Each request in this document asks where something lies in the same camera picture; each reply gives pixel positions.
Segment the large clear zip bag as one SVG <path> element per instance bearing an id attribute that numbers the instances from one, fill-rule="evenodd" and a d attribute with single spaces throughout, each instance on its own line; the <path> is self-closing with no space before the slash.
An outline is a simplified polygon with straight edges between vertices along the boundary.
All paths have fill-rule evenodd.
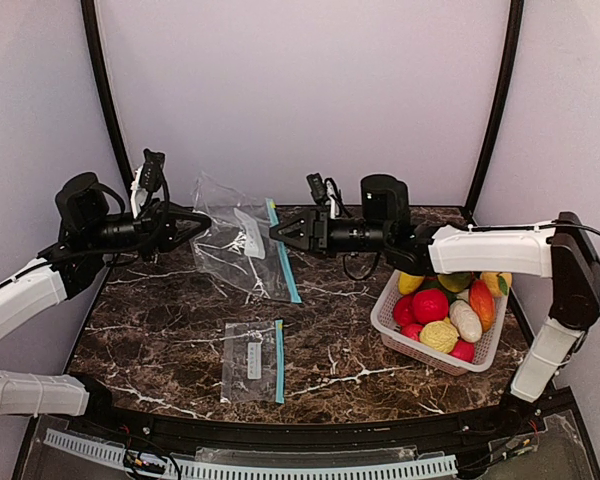
<path id="1" fill-rule="evenodd" d="M 211 219 L 191 241 L 199 271 L 256 298 L 302 302 L 287 249 L 269 234 L 279 224 L 273 199 L 247 195 L 201 174 L 194 184 L 193 211 Z"/>

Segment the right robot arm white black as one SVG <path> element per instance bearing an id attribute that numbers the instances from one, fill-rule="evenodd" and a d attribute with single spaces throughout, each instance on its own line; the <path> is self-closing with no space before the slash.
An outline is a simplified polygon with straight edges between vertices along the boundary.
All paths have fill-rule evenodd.
<path id="1" fill-rule="evenodd" d="M 329 256 L 374 252 L 412 275 L 504 271 L 551 279 L 551 308 L 512 377 L 512 397 L 535 402 L 600 318 L 600 259 L 589 239 L 593 230 L 572 212 L 532 225 L 417 225 L 410 217 L 407 185 L 376 174 L 360 182 L 361 217 L 333 218 L 320 176 L 311 174 L 307 181 L 315 206 L 269 230 L 272 239 L 290 248 Z"/>

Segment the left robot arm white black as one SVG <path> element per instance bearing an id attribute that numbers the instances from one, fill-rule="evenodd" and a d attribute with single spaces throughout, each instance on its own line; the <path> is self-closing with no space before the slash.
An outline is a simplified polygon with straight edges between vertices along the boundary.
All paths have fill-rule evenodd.
<path id="1" fill-rule="evenodd" d="M 149 174 L 149 191 L 131 212 L 109 211 L 121 197 L 93 172 L 70 179 L 56 195 L 58 240 L 0 283 L 0 341 L 41 312 L 87 290 L 123 254 L 143 260 L 166 253 L 205 232 L 208 216 L 190 212 L 153 193 L 166 191 L 161 171 Z M 97 415 L 112 394 L 87 374 L 40 375 L 0 369 L 0 416 Z"/>

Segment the small clear zip bag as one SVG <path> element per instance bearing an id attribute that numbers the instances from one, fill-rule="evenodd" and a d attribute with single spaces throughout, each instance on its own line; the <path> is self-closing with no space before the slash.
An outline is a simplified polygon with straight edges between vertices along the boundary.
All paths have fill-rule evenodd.
<path id="1" fill-rule="evenodd" d="M 227 323 L 223 337 L 220 401 L 285 402 L 284 323 Z"/>

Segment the red toy fruit left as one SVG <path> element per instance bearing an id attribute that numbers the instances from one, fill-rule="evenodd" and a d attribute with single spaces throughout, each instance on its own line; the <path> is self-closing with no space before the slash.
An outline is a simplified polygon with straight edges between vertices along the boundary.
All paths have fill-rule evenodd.
<path id="1" fill-rule="evenodd" d="M 405 327 L 416 322 L 412 309 L 413 298 L 413 295 L 404 295 L 393 307 L 393 320 L 399 327 Z"/>

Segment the red toy fruit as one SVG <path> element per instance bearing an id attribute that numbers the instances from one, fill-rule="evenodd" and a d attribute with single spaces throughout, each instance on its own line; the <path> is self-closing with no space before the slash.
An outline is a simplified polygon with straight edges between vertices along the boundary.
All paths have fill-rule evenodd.
<path id="1" fill-rule="evenodd" d="M 416 322 L 412 309 L 413 298 L 413 295 L 404 295 L 393 307 L 393 320 L 399 327 L 405 327 Z"/>
<path id="2" fill-rule="evenodd" d="M 458 340 L 449 355 L 458 360 L 472 363 L 475 358 L 475 345 L 464 340 Z"/>

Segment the dark green toy pepper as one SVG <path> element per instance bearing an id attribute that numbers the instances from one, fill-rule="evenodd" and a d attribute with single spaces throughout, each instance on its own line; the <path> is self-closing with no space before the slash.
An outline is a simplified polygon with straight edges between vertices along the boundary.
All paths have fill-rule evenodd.
<path id="1" fill-rule="evenodd" d="M 424 290 L 431 290 L 431 289 L 436 289 L 439 290 L 440 292 L 442 292 L 445 297 L 447 298 L 447 301 L 449 303 L 452 303 L 456 300 L 456 294 L 448 289 L 446 289 L 438 280 L 437 277 L 426 277 L 423 281 L 423 283 L 420 285 L 419 287 L 419 291 L 424 291 Z"/>

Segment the red toy apple large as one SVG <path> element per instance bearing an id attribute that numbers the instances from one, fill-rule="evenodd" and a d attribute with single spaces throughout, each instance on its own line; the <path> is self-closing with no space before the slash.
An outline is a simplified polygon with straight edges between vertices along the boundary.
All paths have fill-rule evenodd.
<path id="1" fill-rule="evenodd" d="M 426 325 L 446 318 L 449 312 L 449 302 L 438 289 L 422 290 L 414 296 L 412 310 L 416 321 Z"/>

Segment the orange toy carrot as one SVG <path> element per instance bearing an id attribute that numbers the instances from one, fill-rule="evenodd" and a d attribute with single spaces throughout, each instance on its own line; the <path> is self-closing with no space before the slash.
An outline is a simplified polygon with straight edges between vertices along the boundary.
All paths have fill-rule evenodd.
<path id="1" fill-rule="evenodd" d="M 496 318 L 495 301 L 488 286 L 482 280 L 475 280 L 469 291 L 469 305 L 478 316 L 482 331 L 489 331 Z"/>

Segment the yellow toy pear with leaf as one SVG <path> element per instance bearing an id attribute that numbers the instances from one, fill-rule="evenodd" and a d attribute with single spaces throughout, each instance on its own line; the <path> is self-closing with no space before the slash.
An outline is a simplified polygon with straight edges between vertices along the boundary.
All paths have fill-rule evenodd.
<path id="1" fill-rule="evenodd" d="M 480 279 L 494 298 L 502 298 L 509 295 L 513 276 L 510 272 L 482 272 Z"/>

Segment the red toy fruit front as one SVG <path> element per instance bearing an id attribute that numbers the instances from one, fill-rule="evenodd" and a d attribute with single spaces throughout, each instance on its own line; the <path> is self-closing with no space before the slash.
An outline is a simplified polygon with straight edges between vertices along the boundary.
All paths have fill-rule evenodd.
<path id="1" fill-rule="evenodd" d="M 449 355 L 458 360 L 472 363 L 475 358 L 475 345 L 464 340 L 458 340 Z"/>

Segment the black front rail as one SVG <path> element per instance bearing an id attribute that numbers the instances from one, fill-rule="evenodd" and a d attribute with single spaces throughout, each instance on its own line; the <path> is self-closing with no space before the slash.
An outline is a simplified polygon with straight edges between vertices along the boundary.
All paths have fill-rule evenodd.
<path id="1" fill-rule="evenodd" d="M 113 408 L 107 414 L 71 417 L 69 426 L 81 433 L 114 439 L 146 441 L 165 450 L 193 451 L 198 447 L 290 451 L 335 451 L 339 448 L 391 448 L 414 444 L 423 450 L 436 447 L 466 450 L 492 440 L 530 434 L 532 427 L 496 431 L 477 421 L 491 407 L 461 414 L 446 414 L 397 421 L 348 424 L 253 424 L 195 420 Z"/>

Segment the black corner frame post left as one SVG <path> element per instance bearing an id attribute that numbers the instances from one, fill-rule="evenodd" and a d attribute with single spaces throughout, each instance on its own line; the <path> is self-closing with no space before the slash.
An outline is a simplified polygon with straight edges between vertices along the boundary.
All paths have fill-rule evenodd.
<path id="1" fill-rule="evenodd" d="M 80 9 L 102 117 L 125 193 L 128 197 L 131 197 L 130 189 L 134 180 L 134 174 L 112 91 L 104 39 L 99 21 L 98 2 L 95 0 L 81 0 Z"/>

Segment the black corner frame post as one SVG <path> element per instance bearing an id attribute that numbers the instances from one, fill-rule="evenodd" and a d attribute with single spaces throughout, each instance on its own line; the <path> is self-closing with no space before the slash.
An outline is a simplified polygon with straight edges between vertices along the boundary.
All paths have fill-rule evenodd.
<path id="1" fill-rule="evenodd" d="M 99 21 L 98 2 L 95 0 L 81 0 L 80 9 L 102 117 L 125 193 L 128 197 L 131 197 L 130 189 L 134 180 L 134 174 L 112 91 L 104 39 Z"/>
<path id="2" fill-rule="evenodd" d="M 506 23 L 501 61 L 496 85 L 494 88 L 491 109 L 469 191 L 464 206 L 461 209 L 463 216 L 467 221 L 474 219 L 474 214 L 486 182 L 492 156 L 498 139 L 498 134 L 504 116 L 509 89 L 514 73 L 524 16 L 524 6 L 524 0 L 511 0 L 509 2 L 509 12 Z"/>

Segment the black corner frame post right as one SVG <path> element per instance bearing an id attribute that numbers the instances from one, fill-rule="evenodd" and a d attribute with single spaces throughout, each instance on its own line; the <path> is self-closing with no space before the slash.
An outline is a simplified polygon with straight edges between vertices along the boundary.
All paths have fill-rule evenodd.
<path id="1" fill-rule="evenodd" d="M 498 139 L 498 134 L 504 116 L 509 89 L 514 73 L 524 16 L 524 6 L 524 0 L 511 0 L 509 2 L 509 12 L 506 23 L 501 61 L 496 85 L 494 88 L 491 109 L 469 191 L 464 206 L 461 209 L 463 216 L 467 221 L 474 219 L 474 214 L 486 182 L 492 156 Z"/>

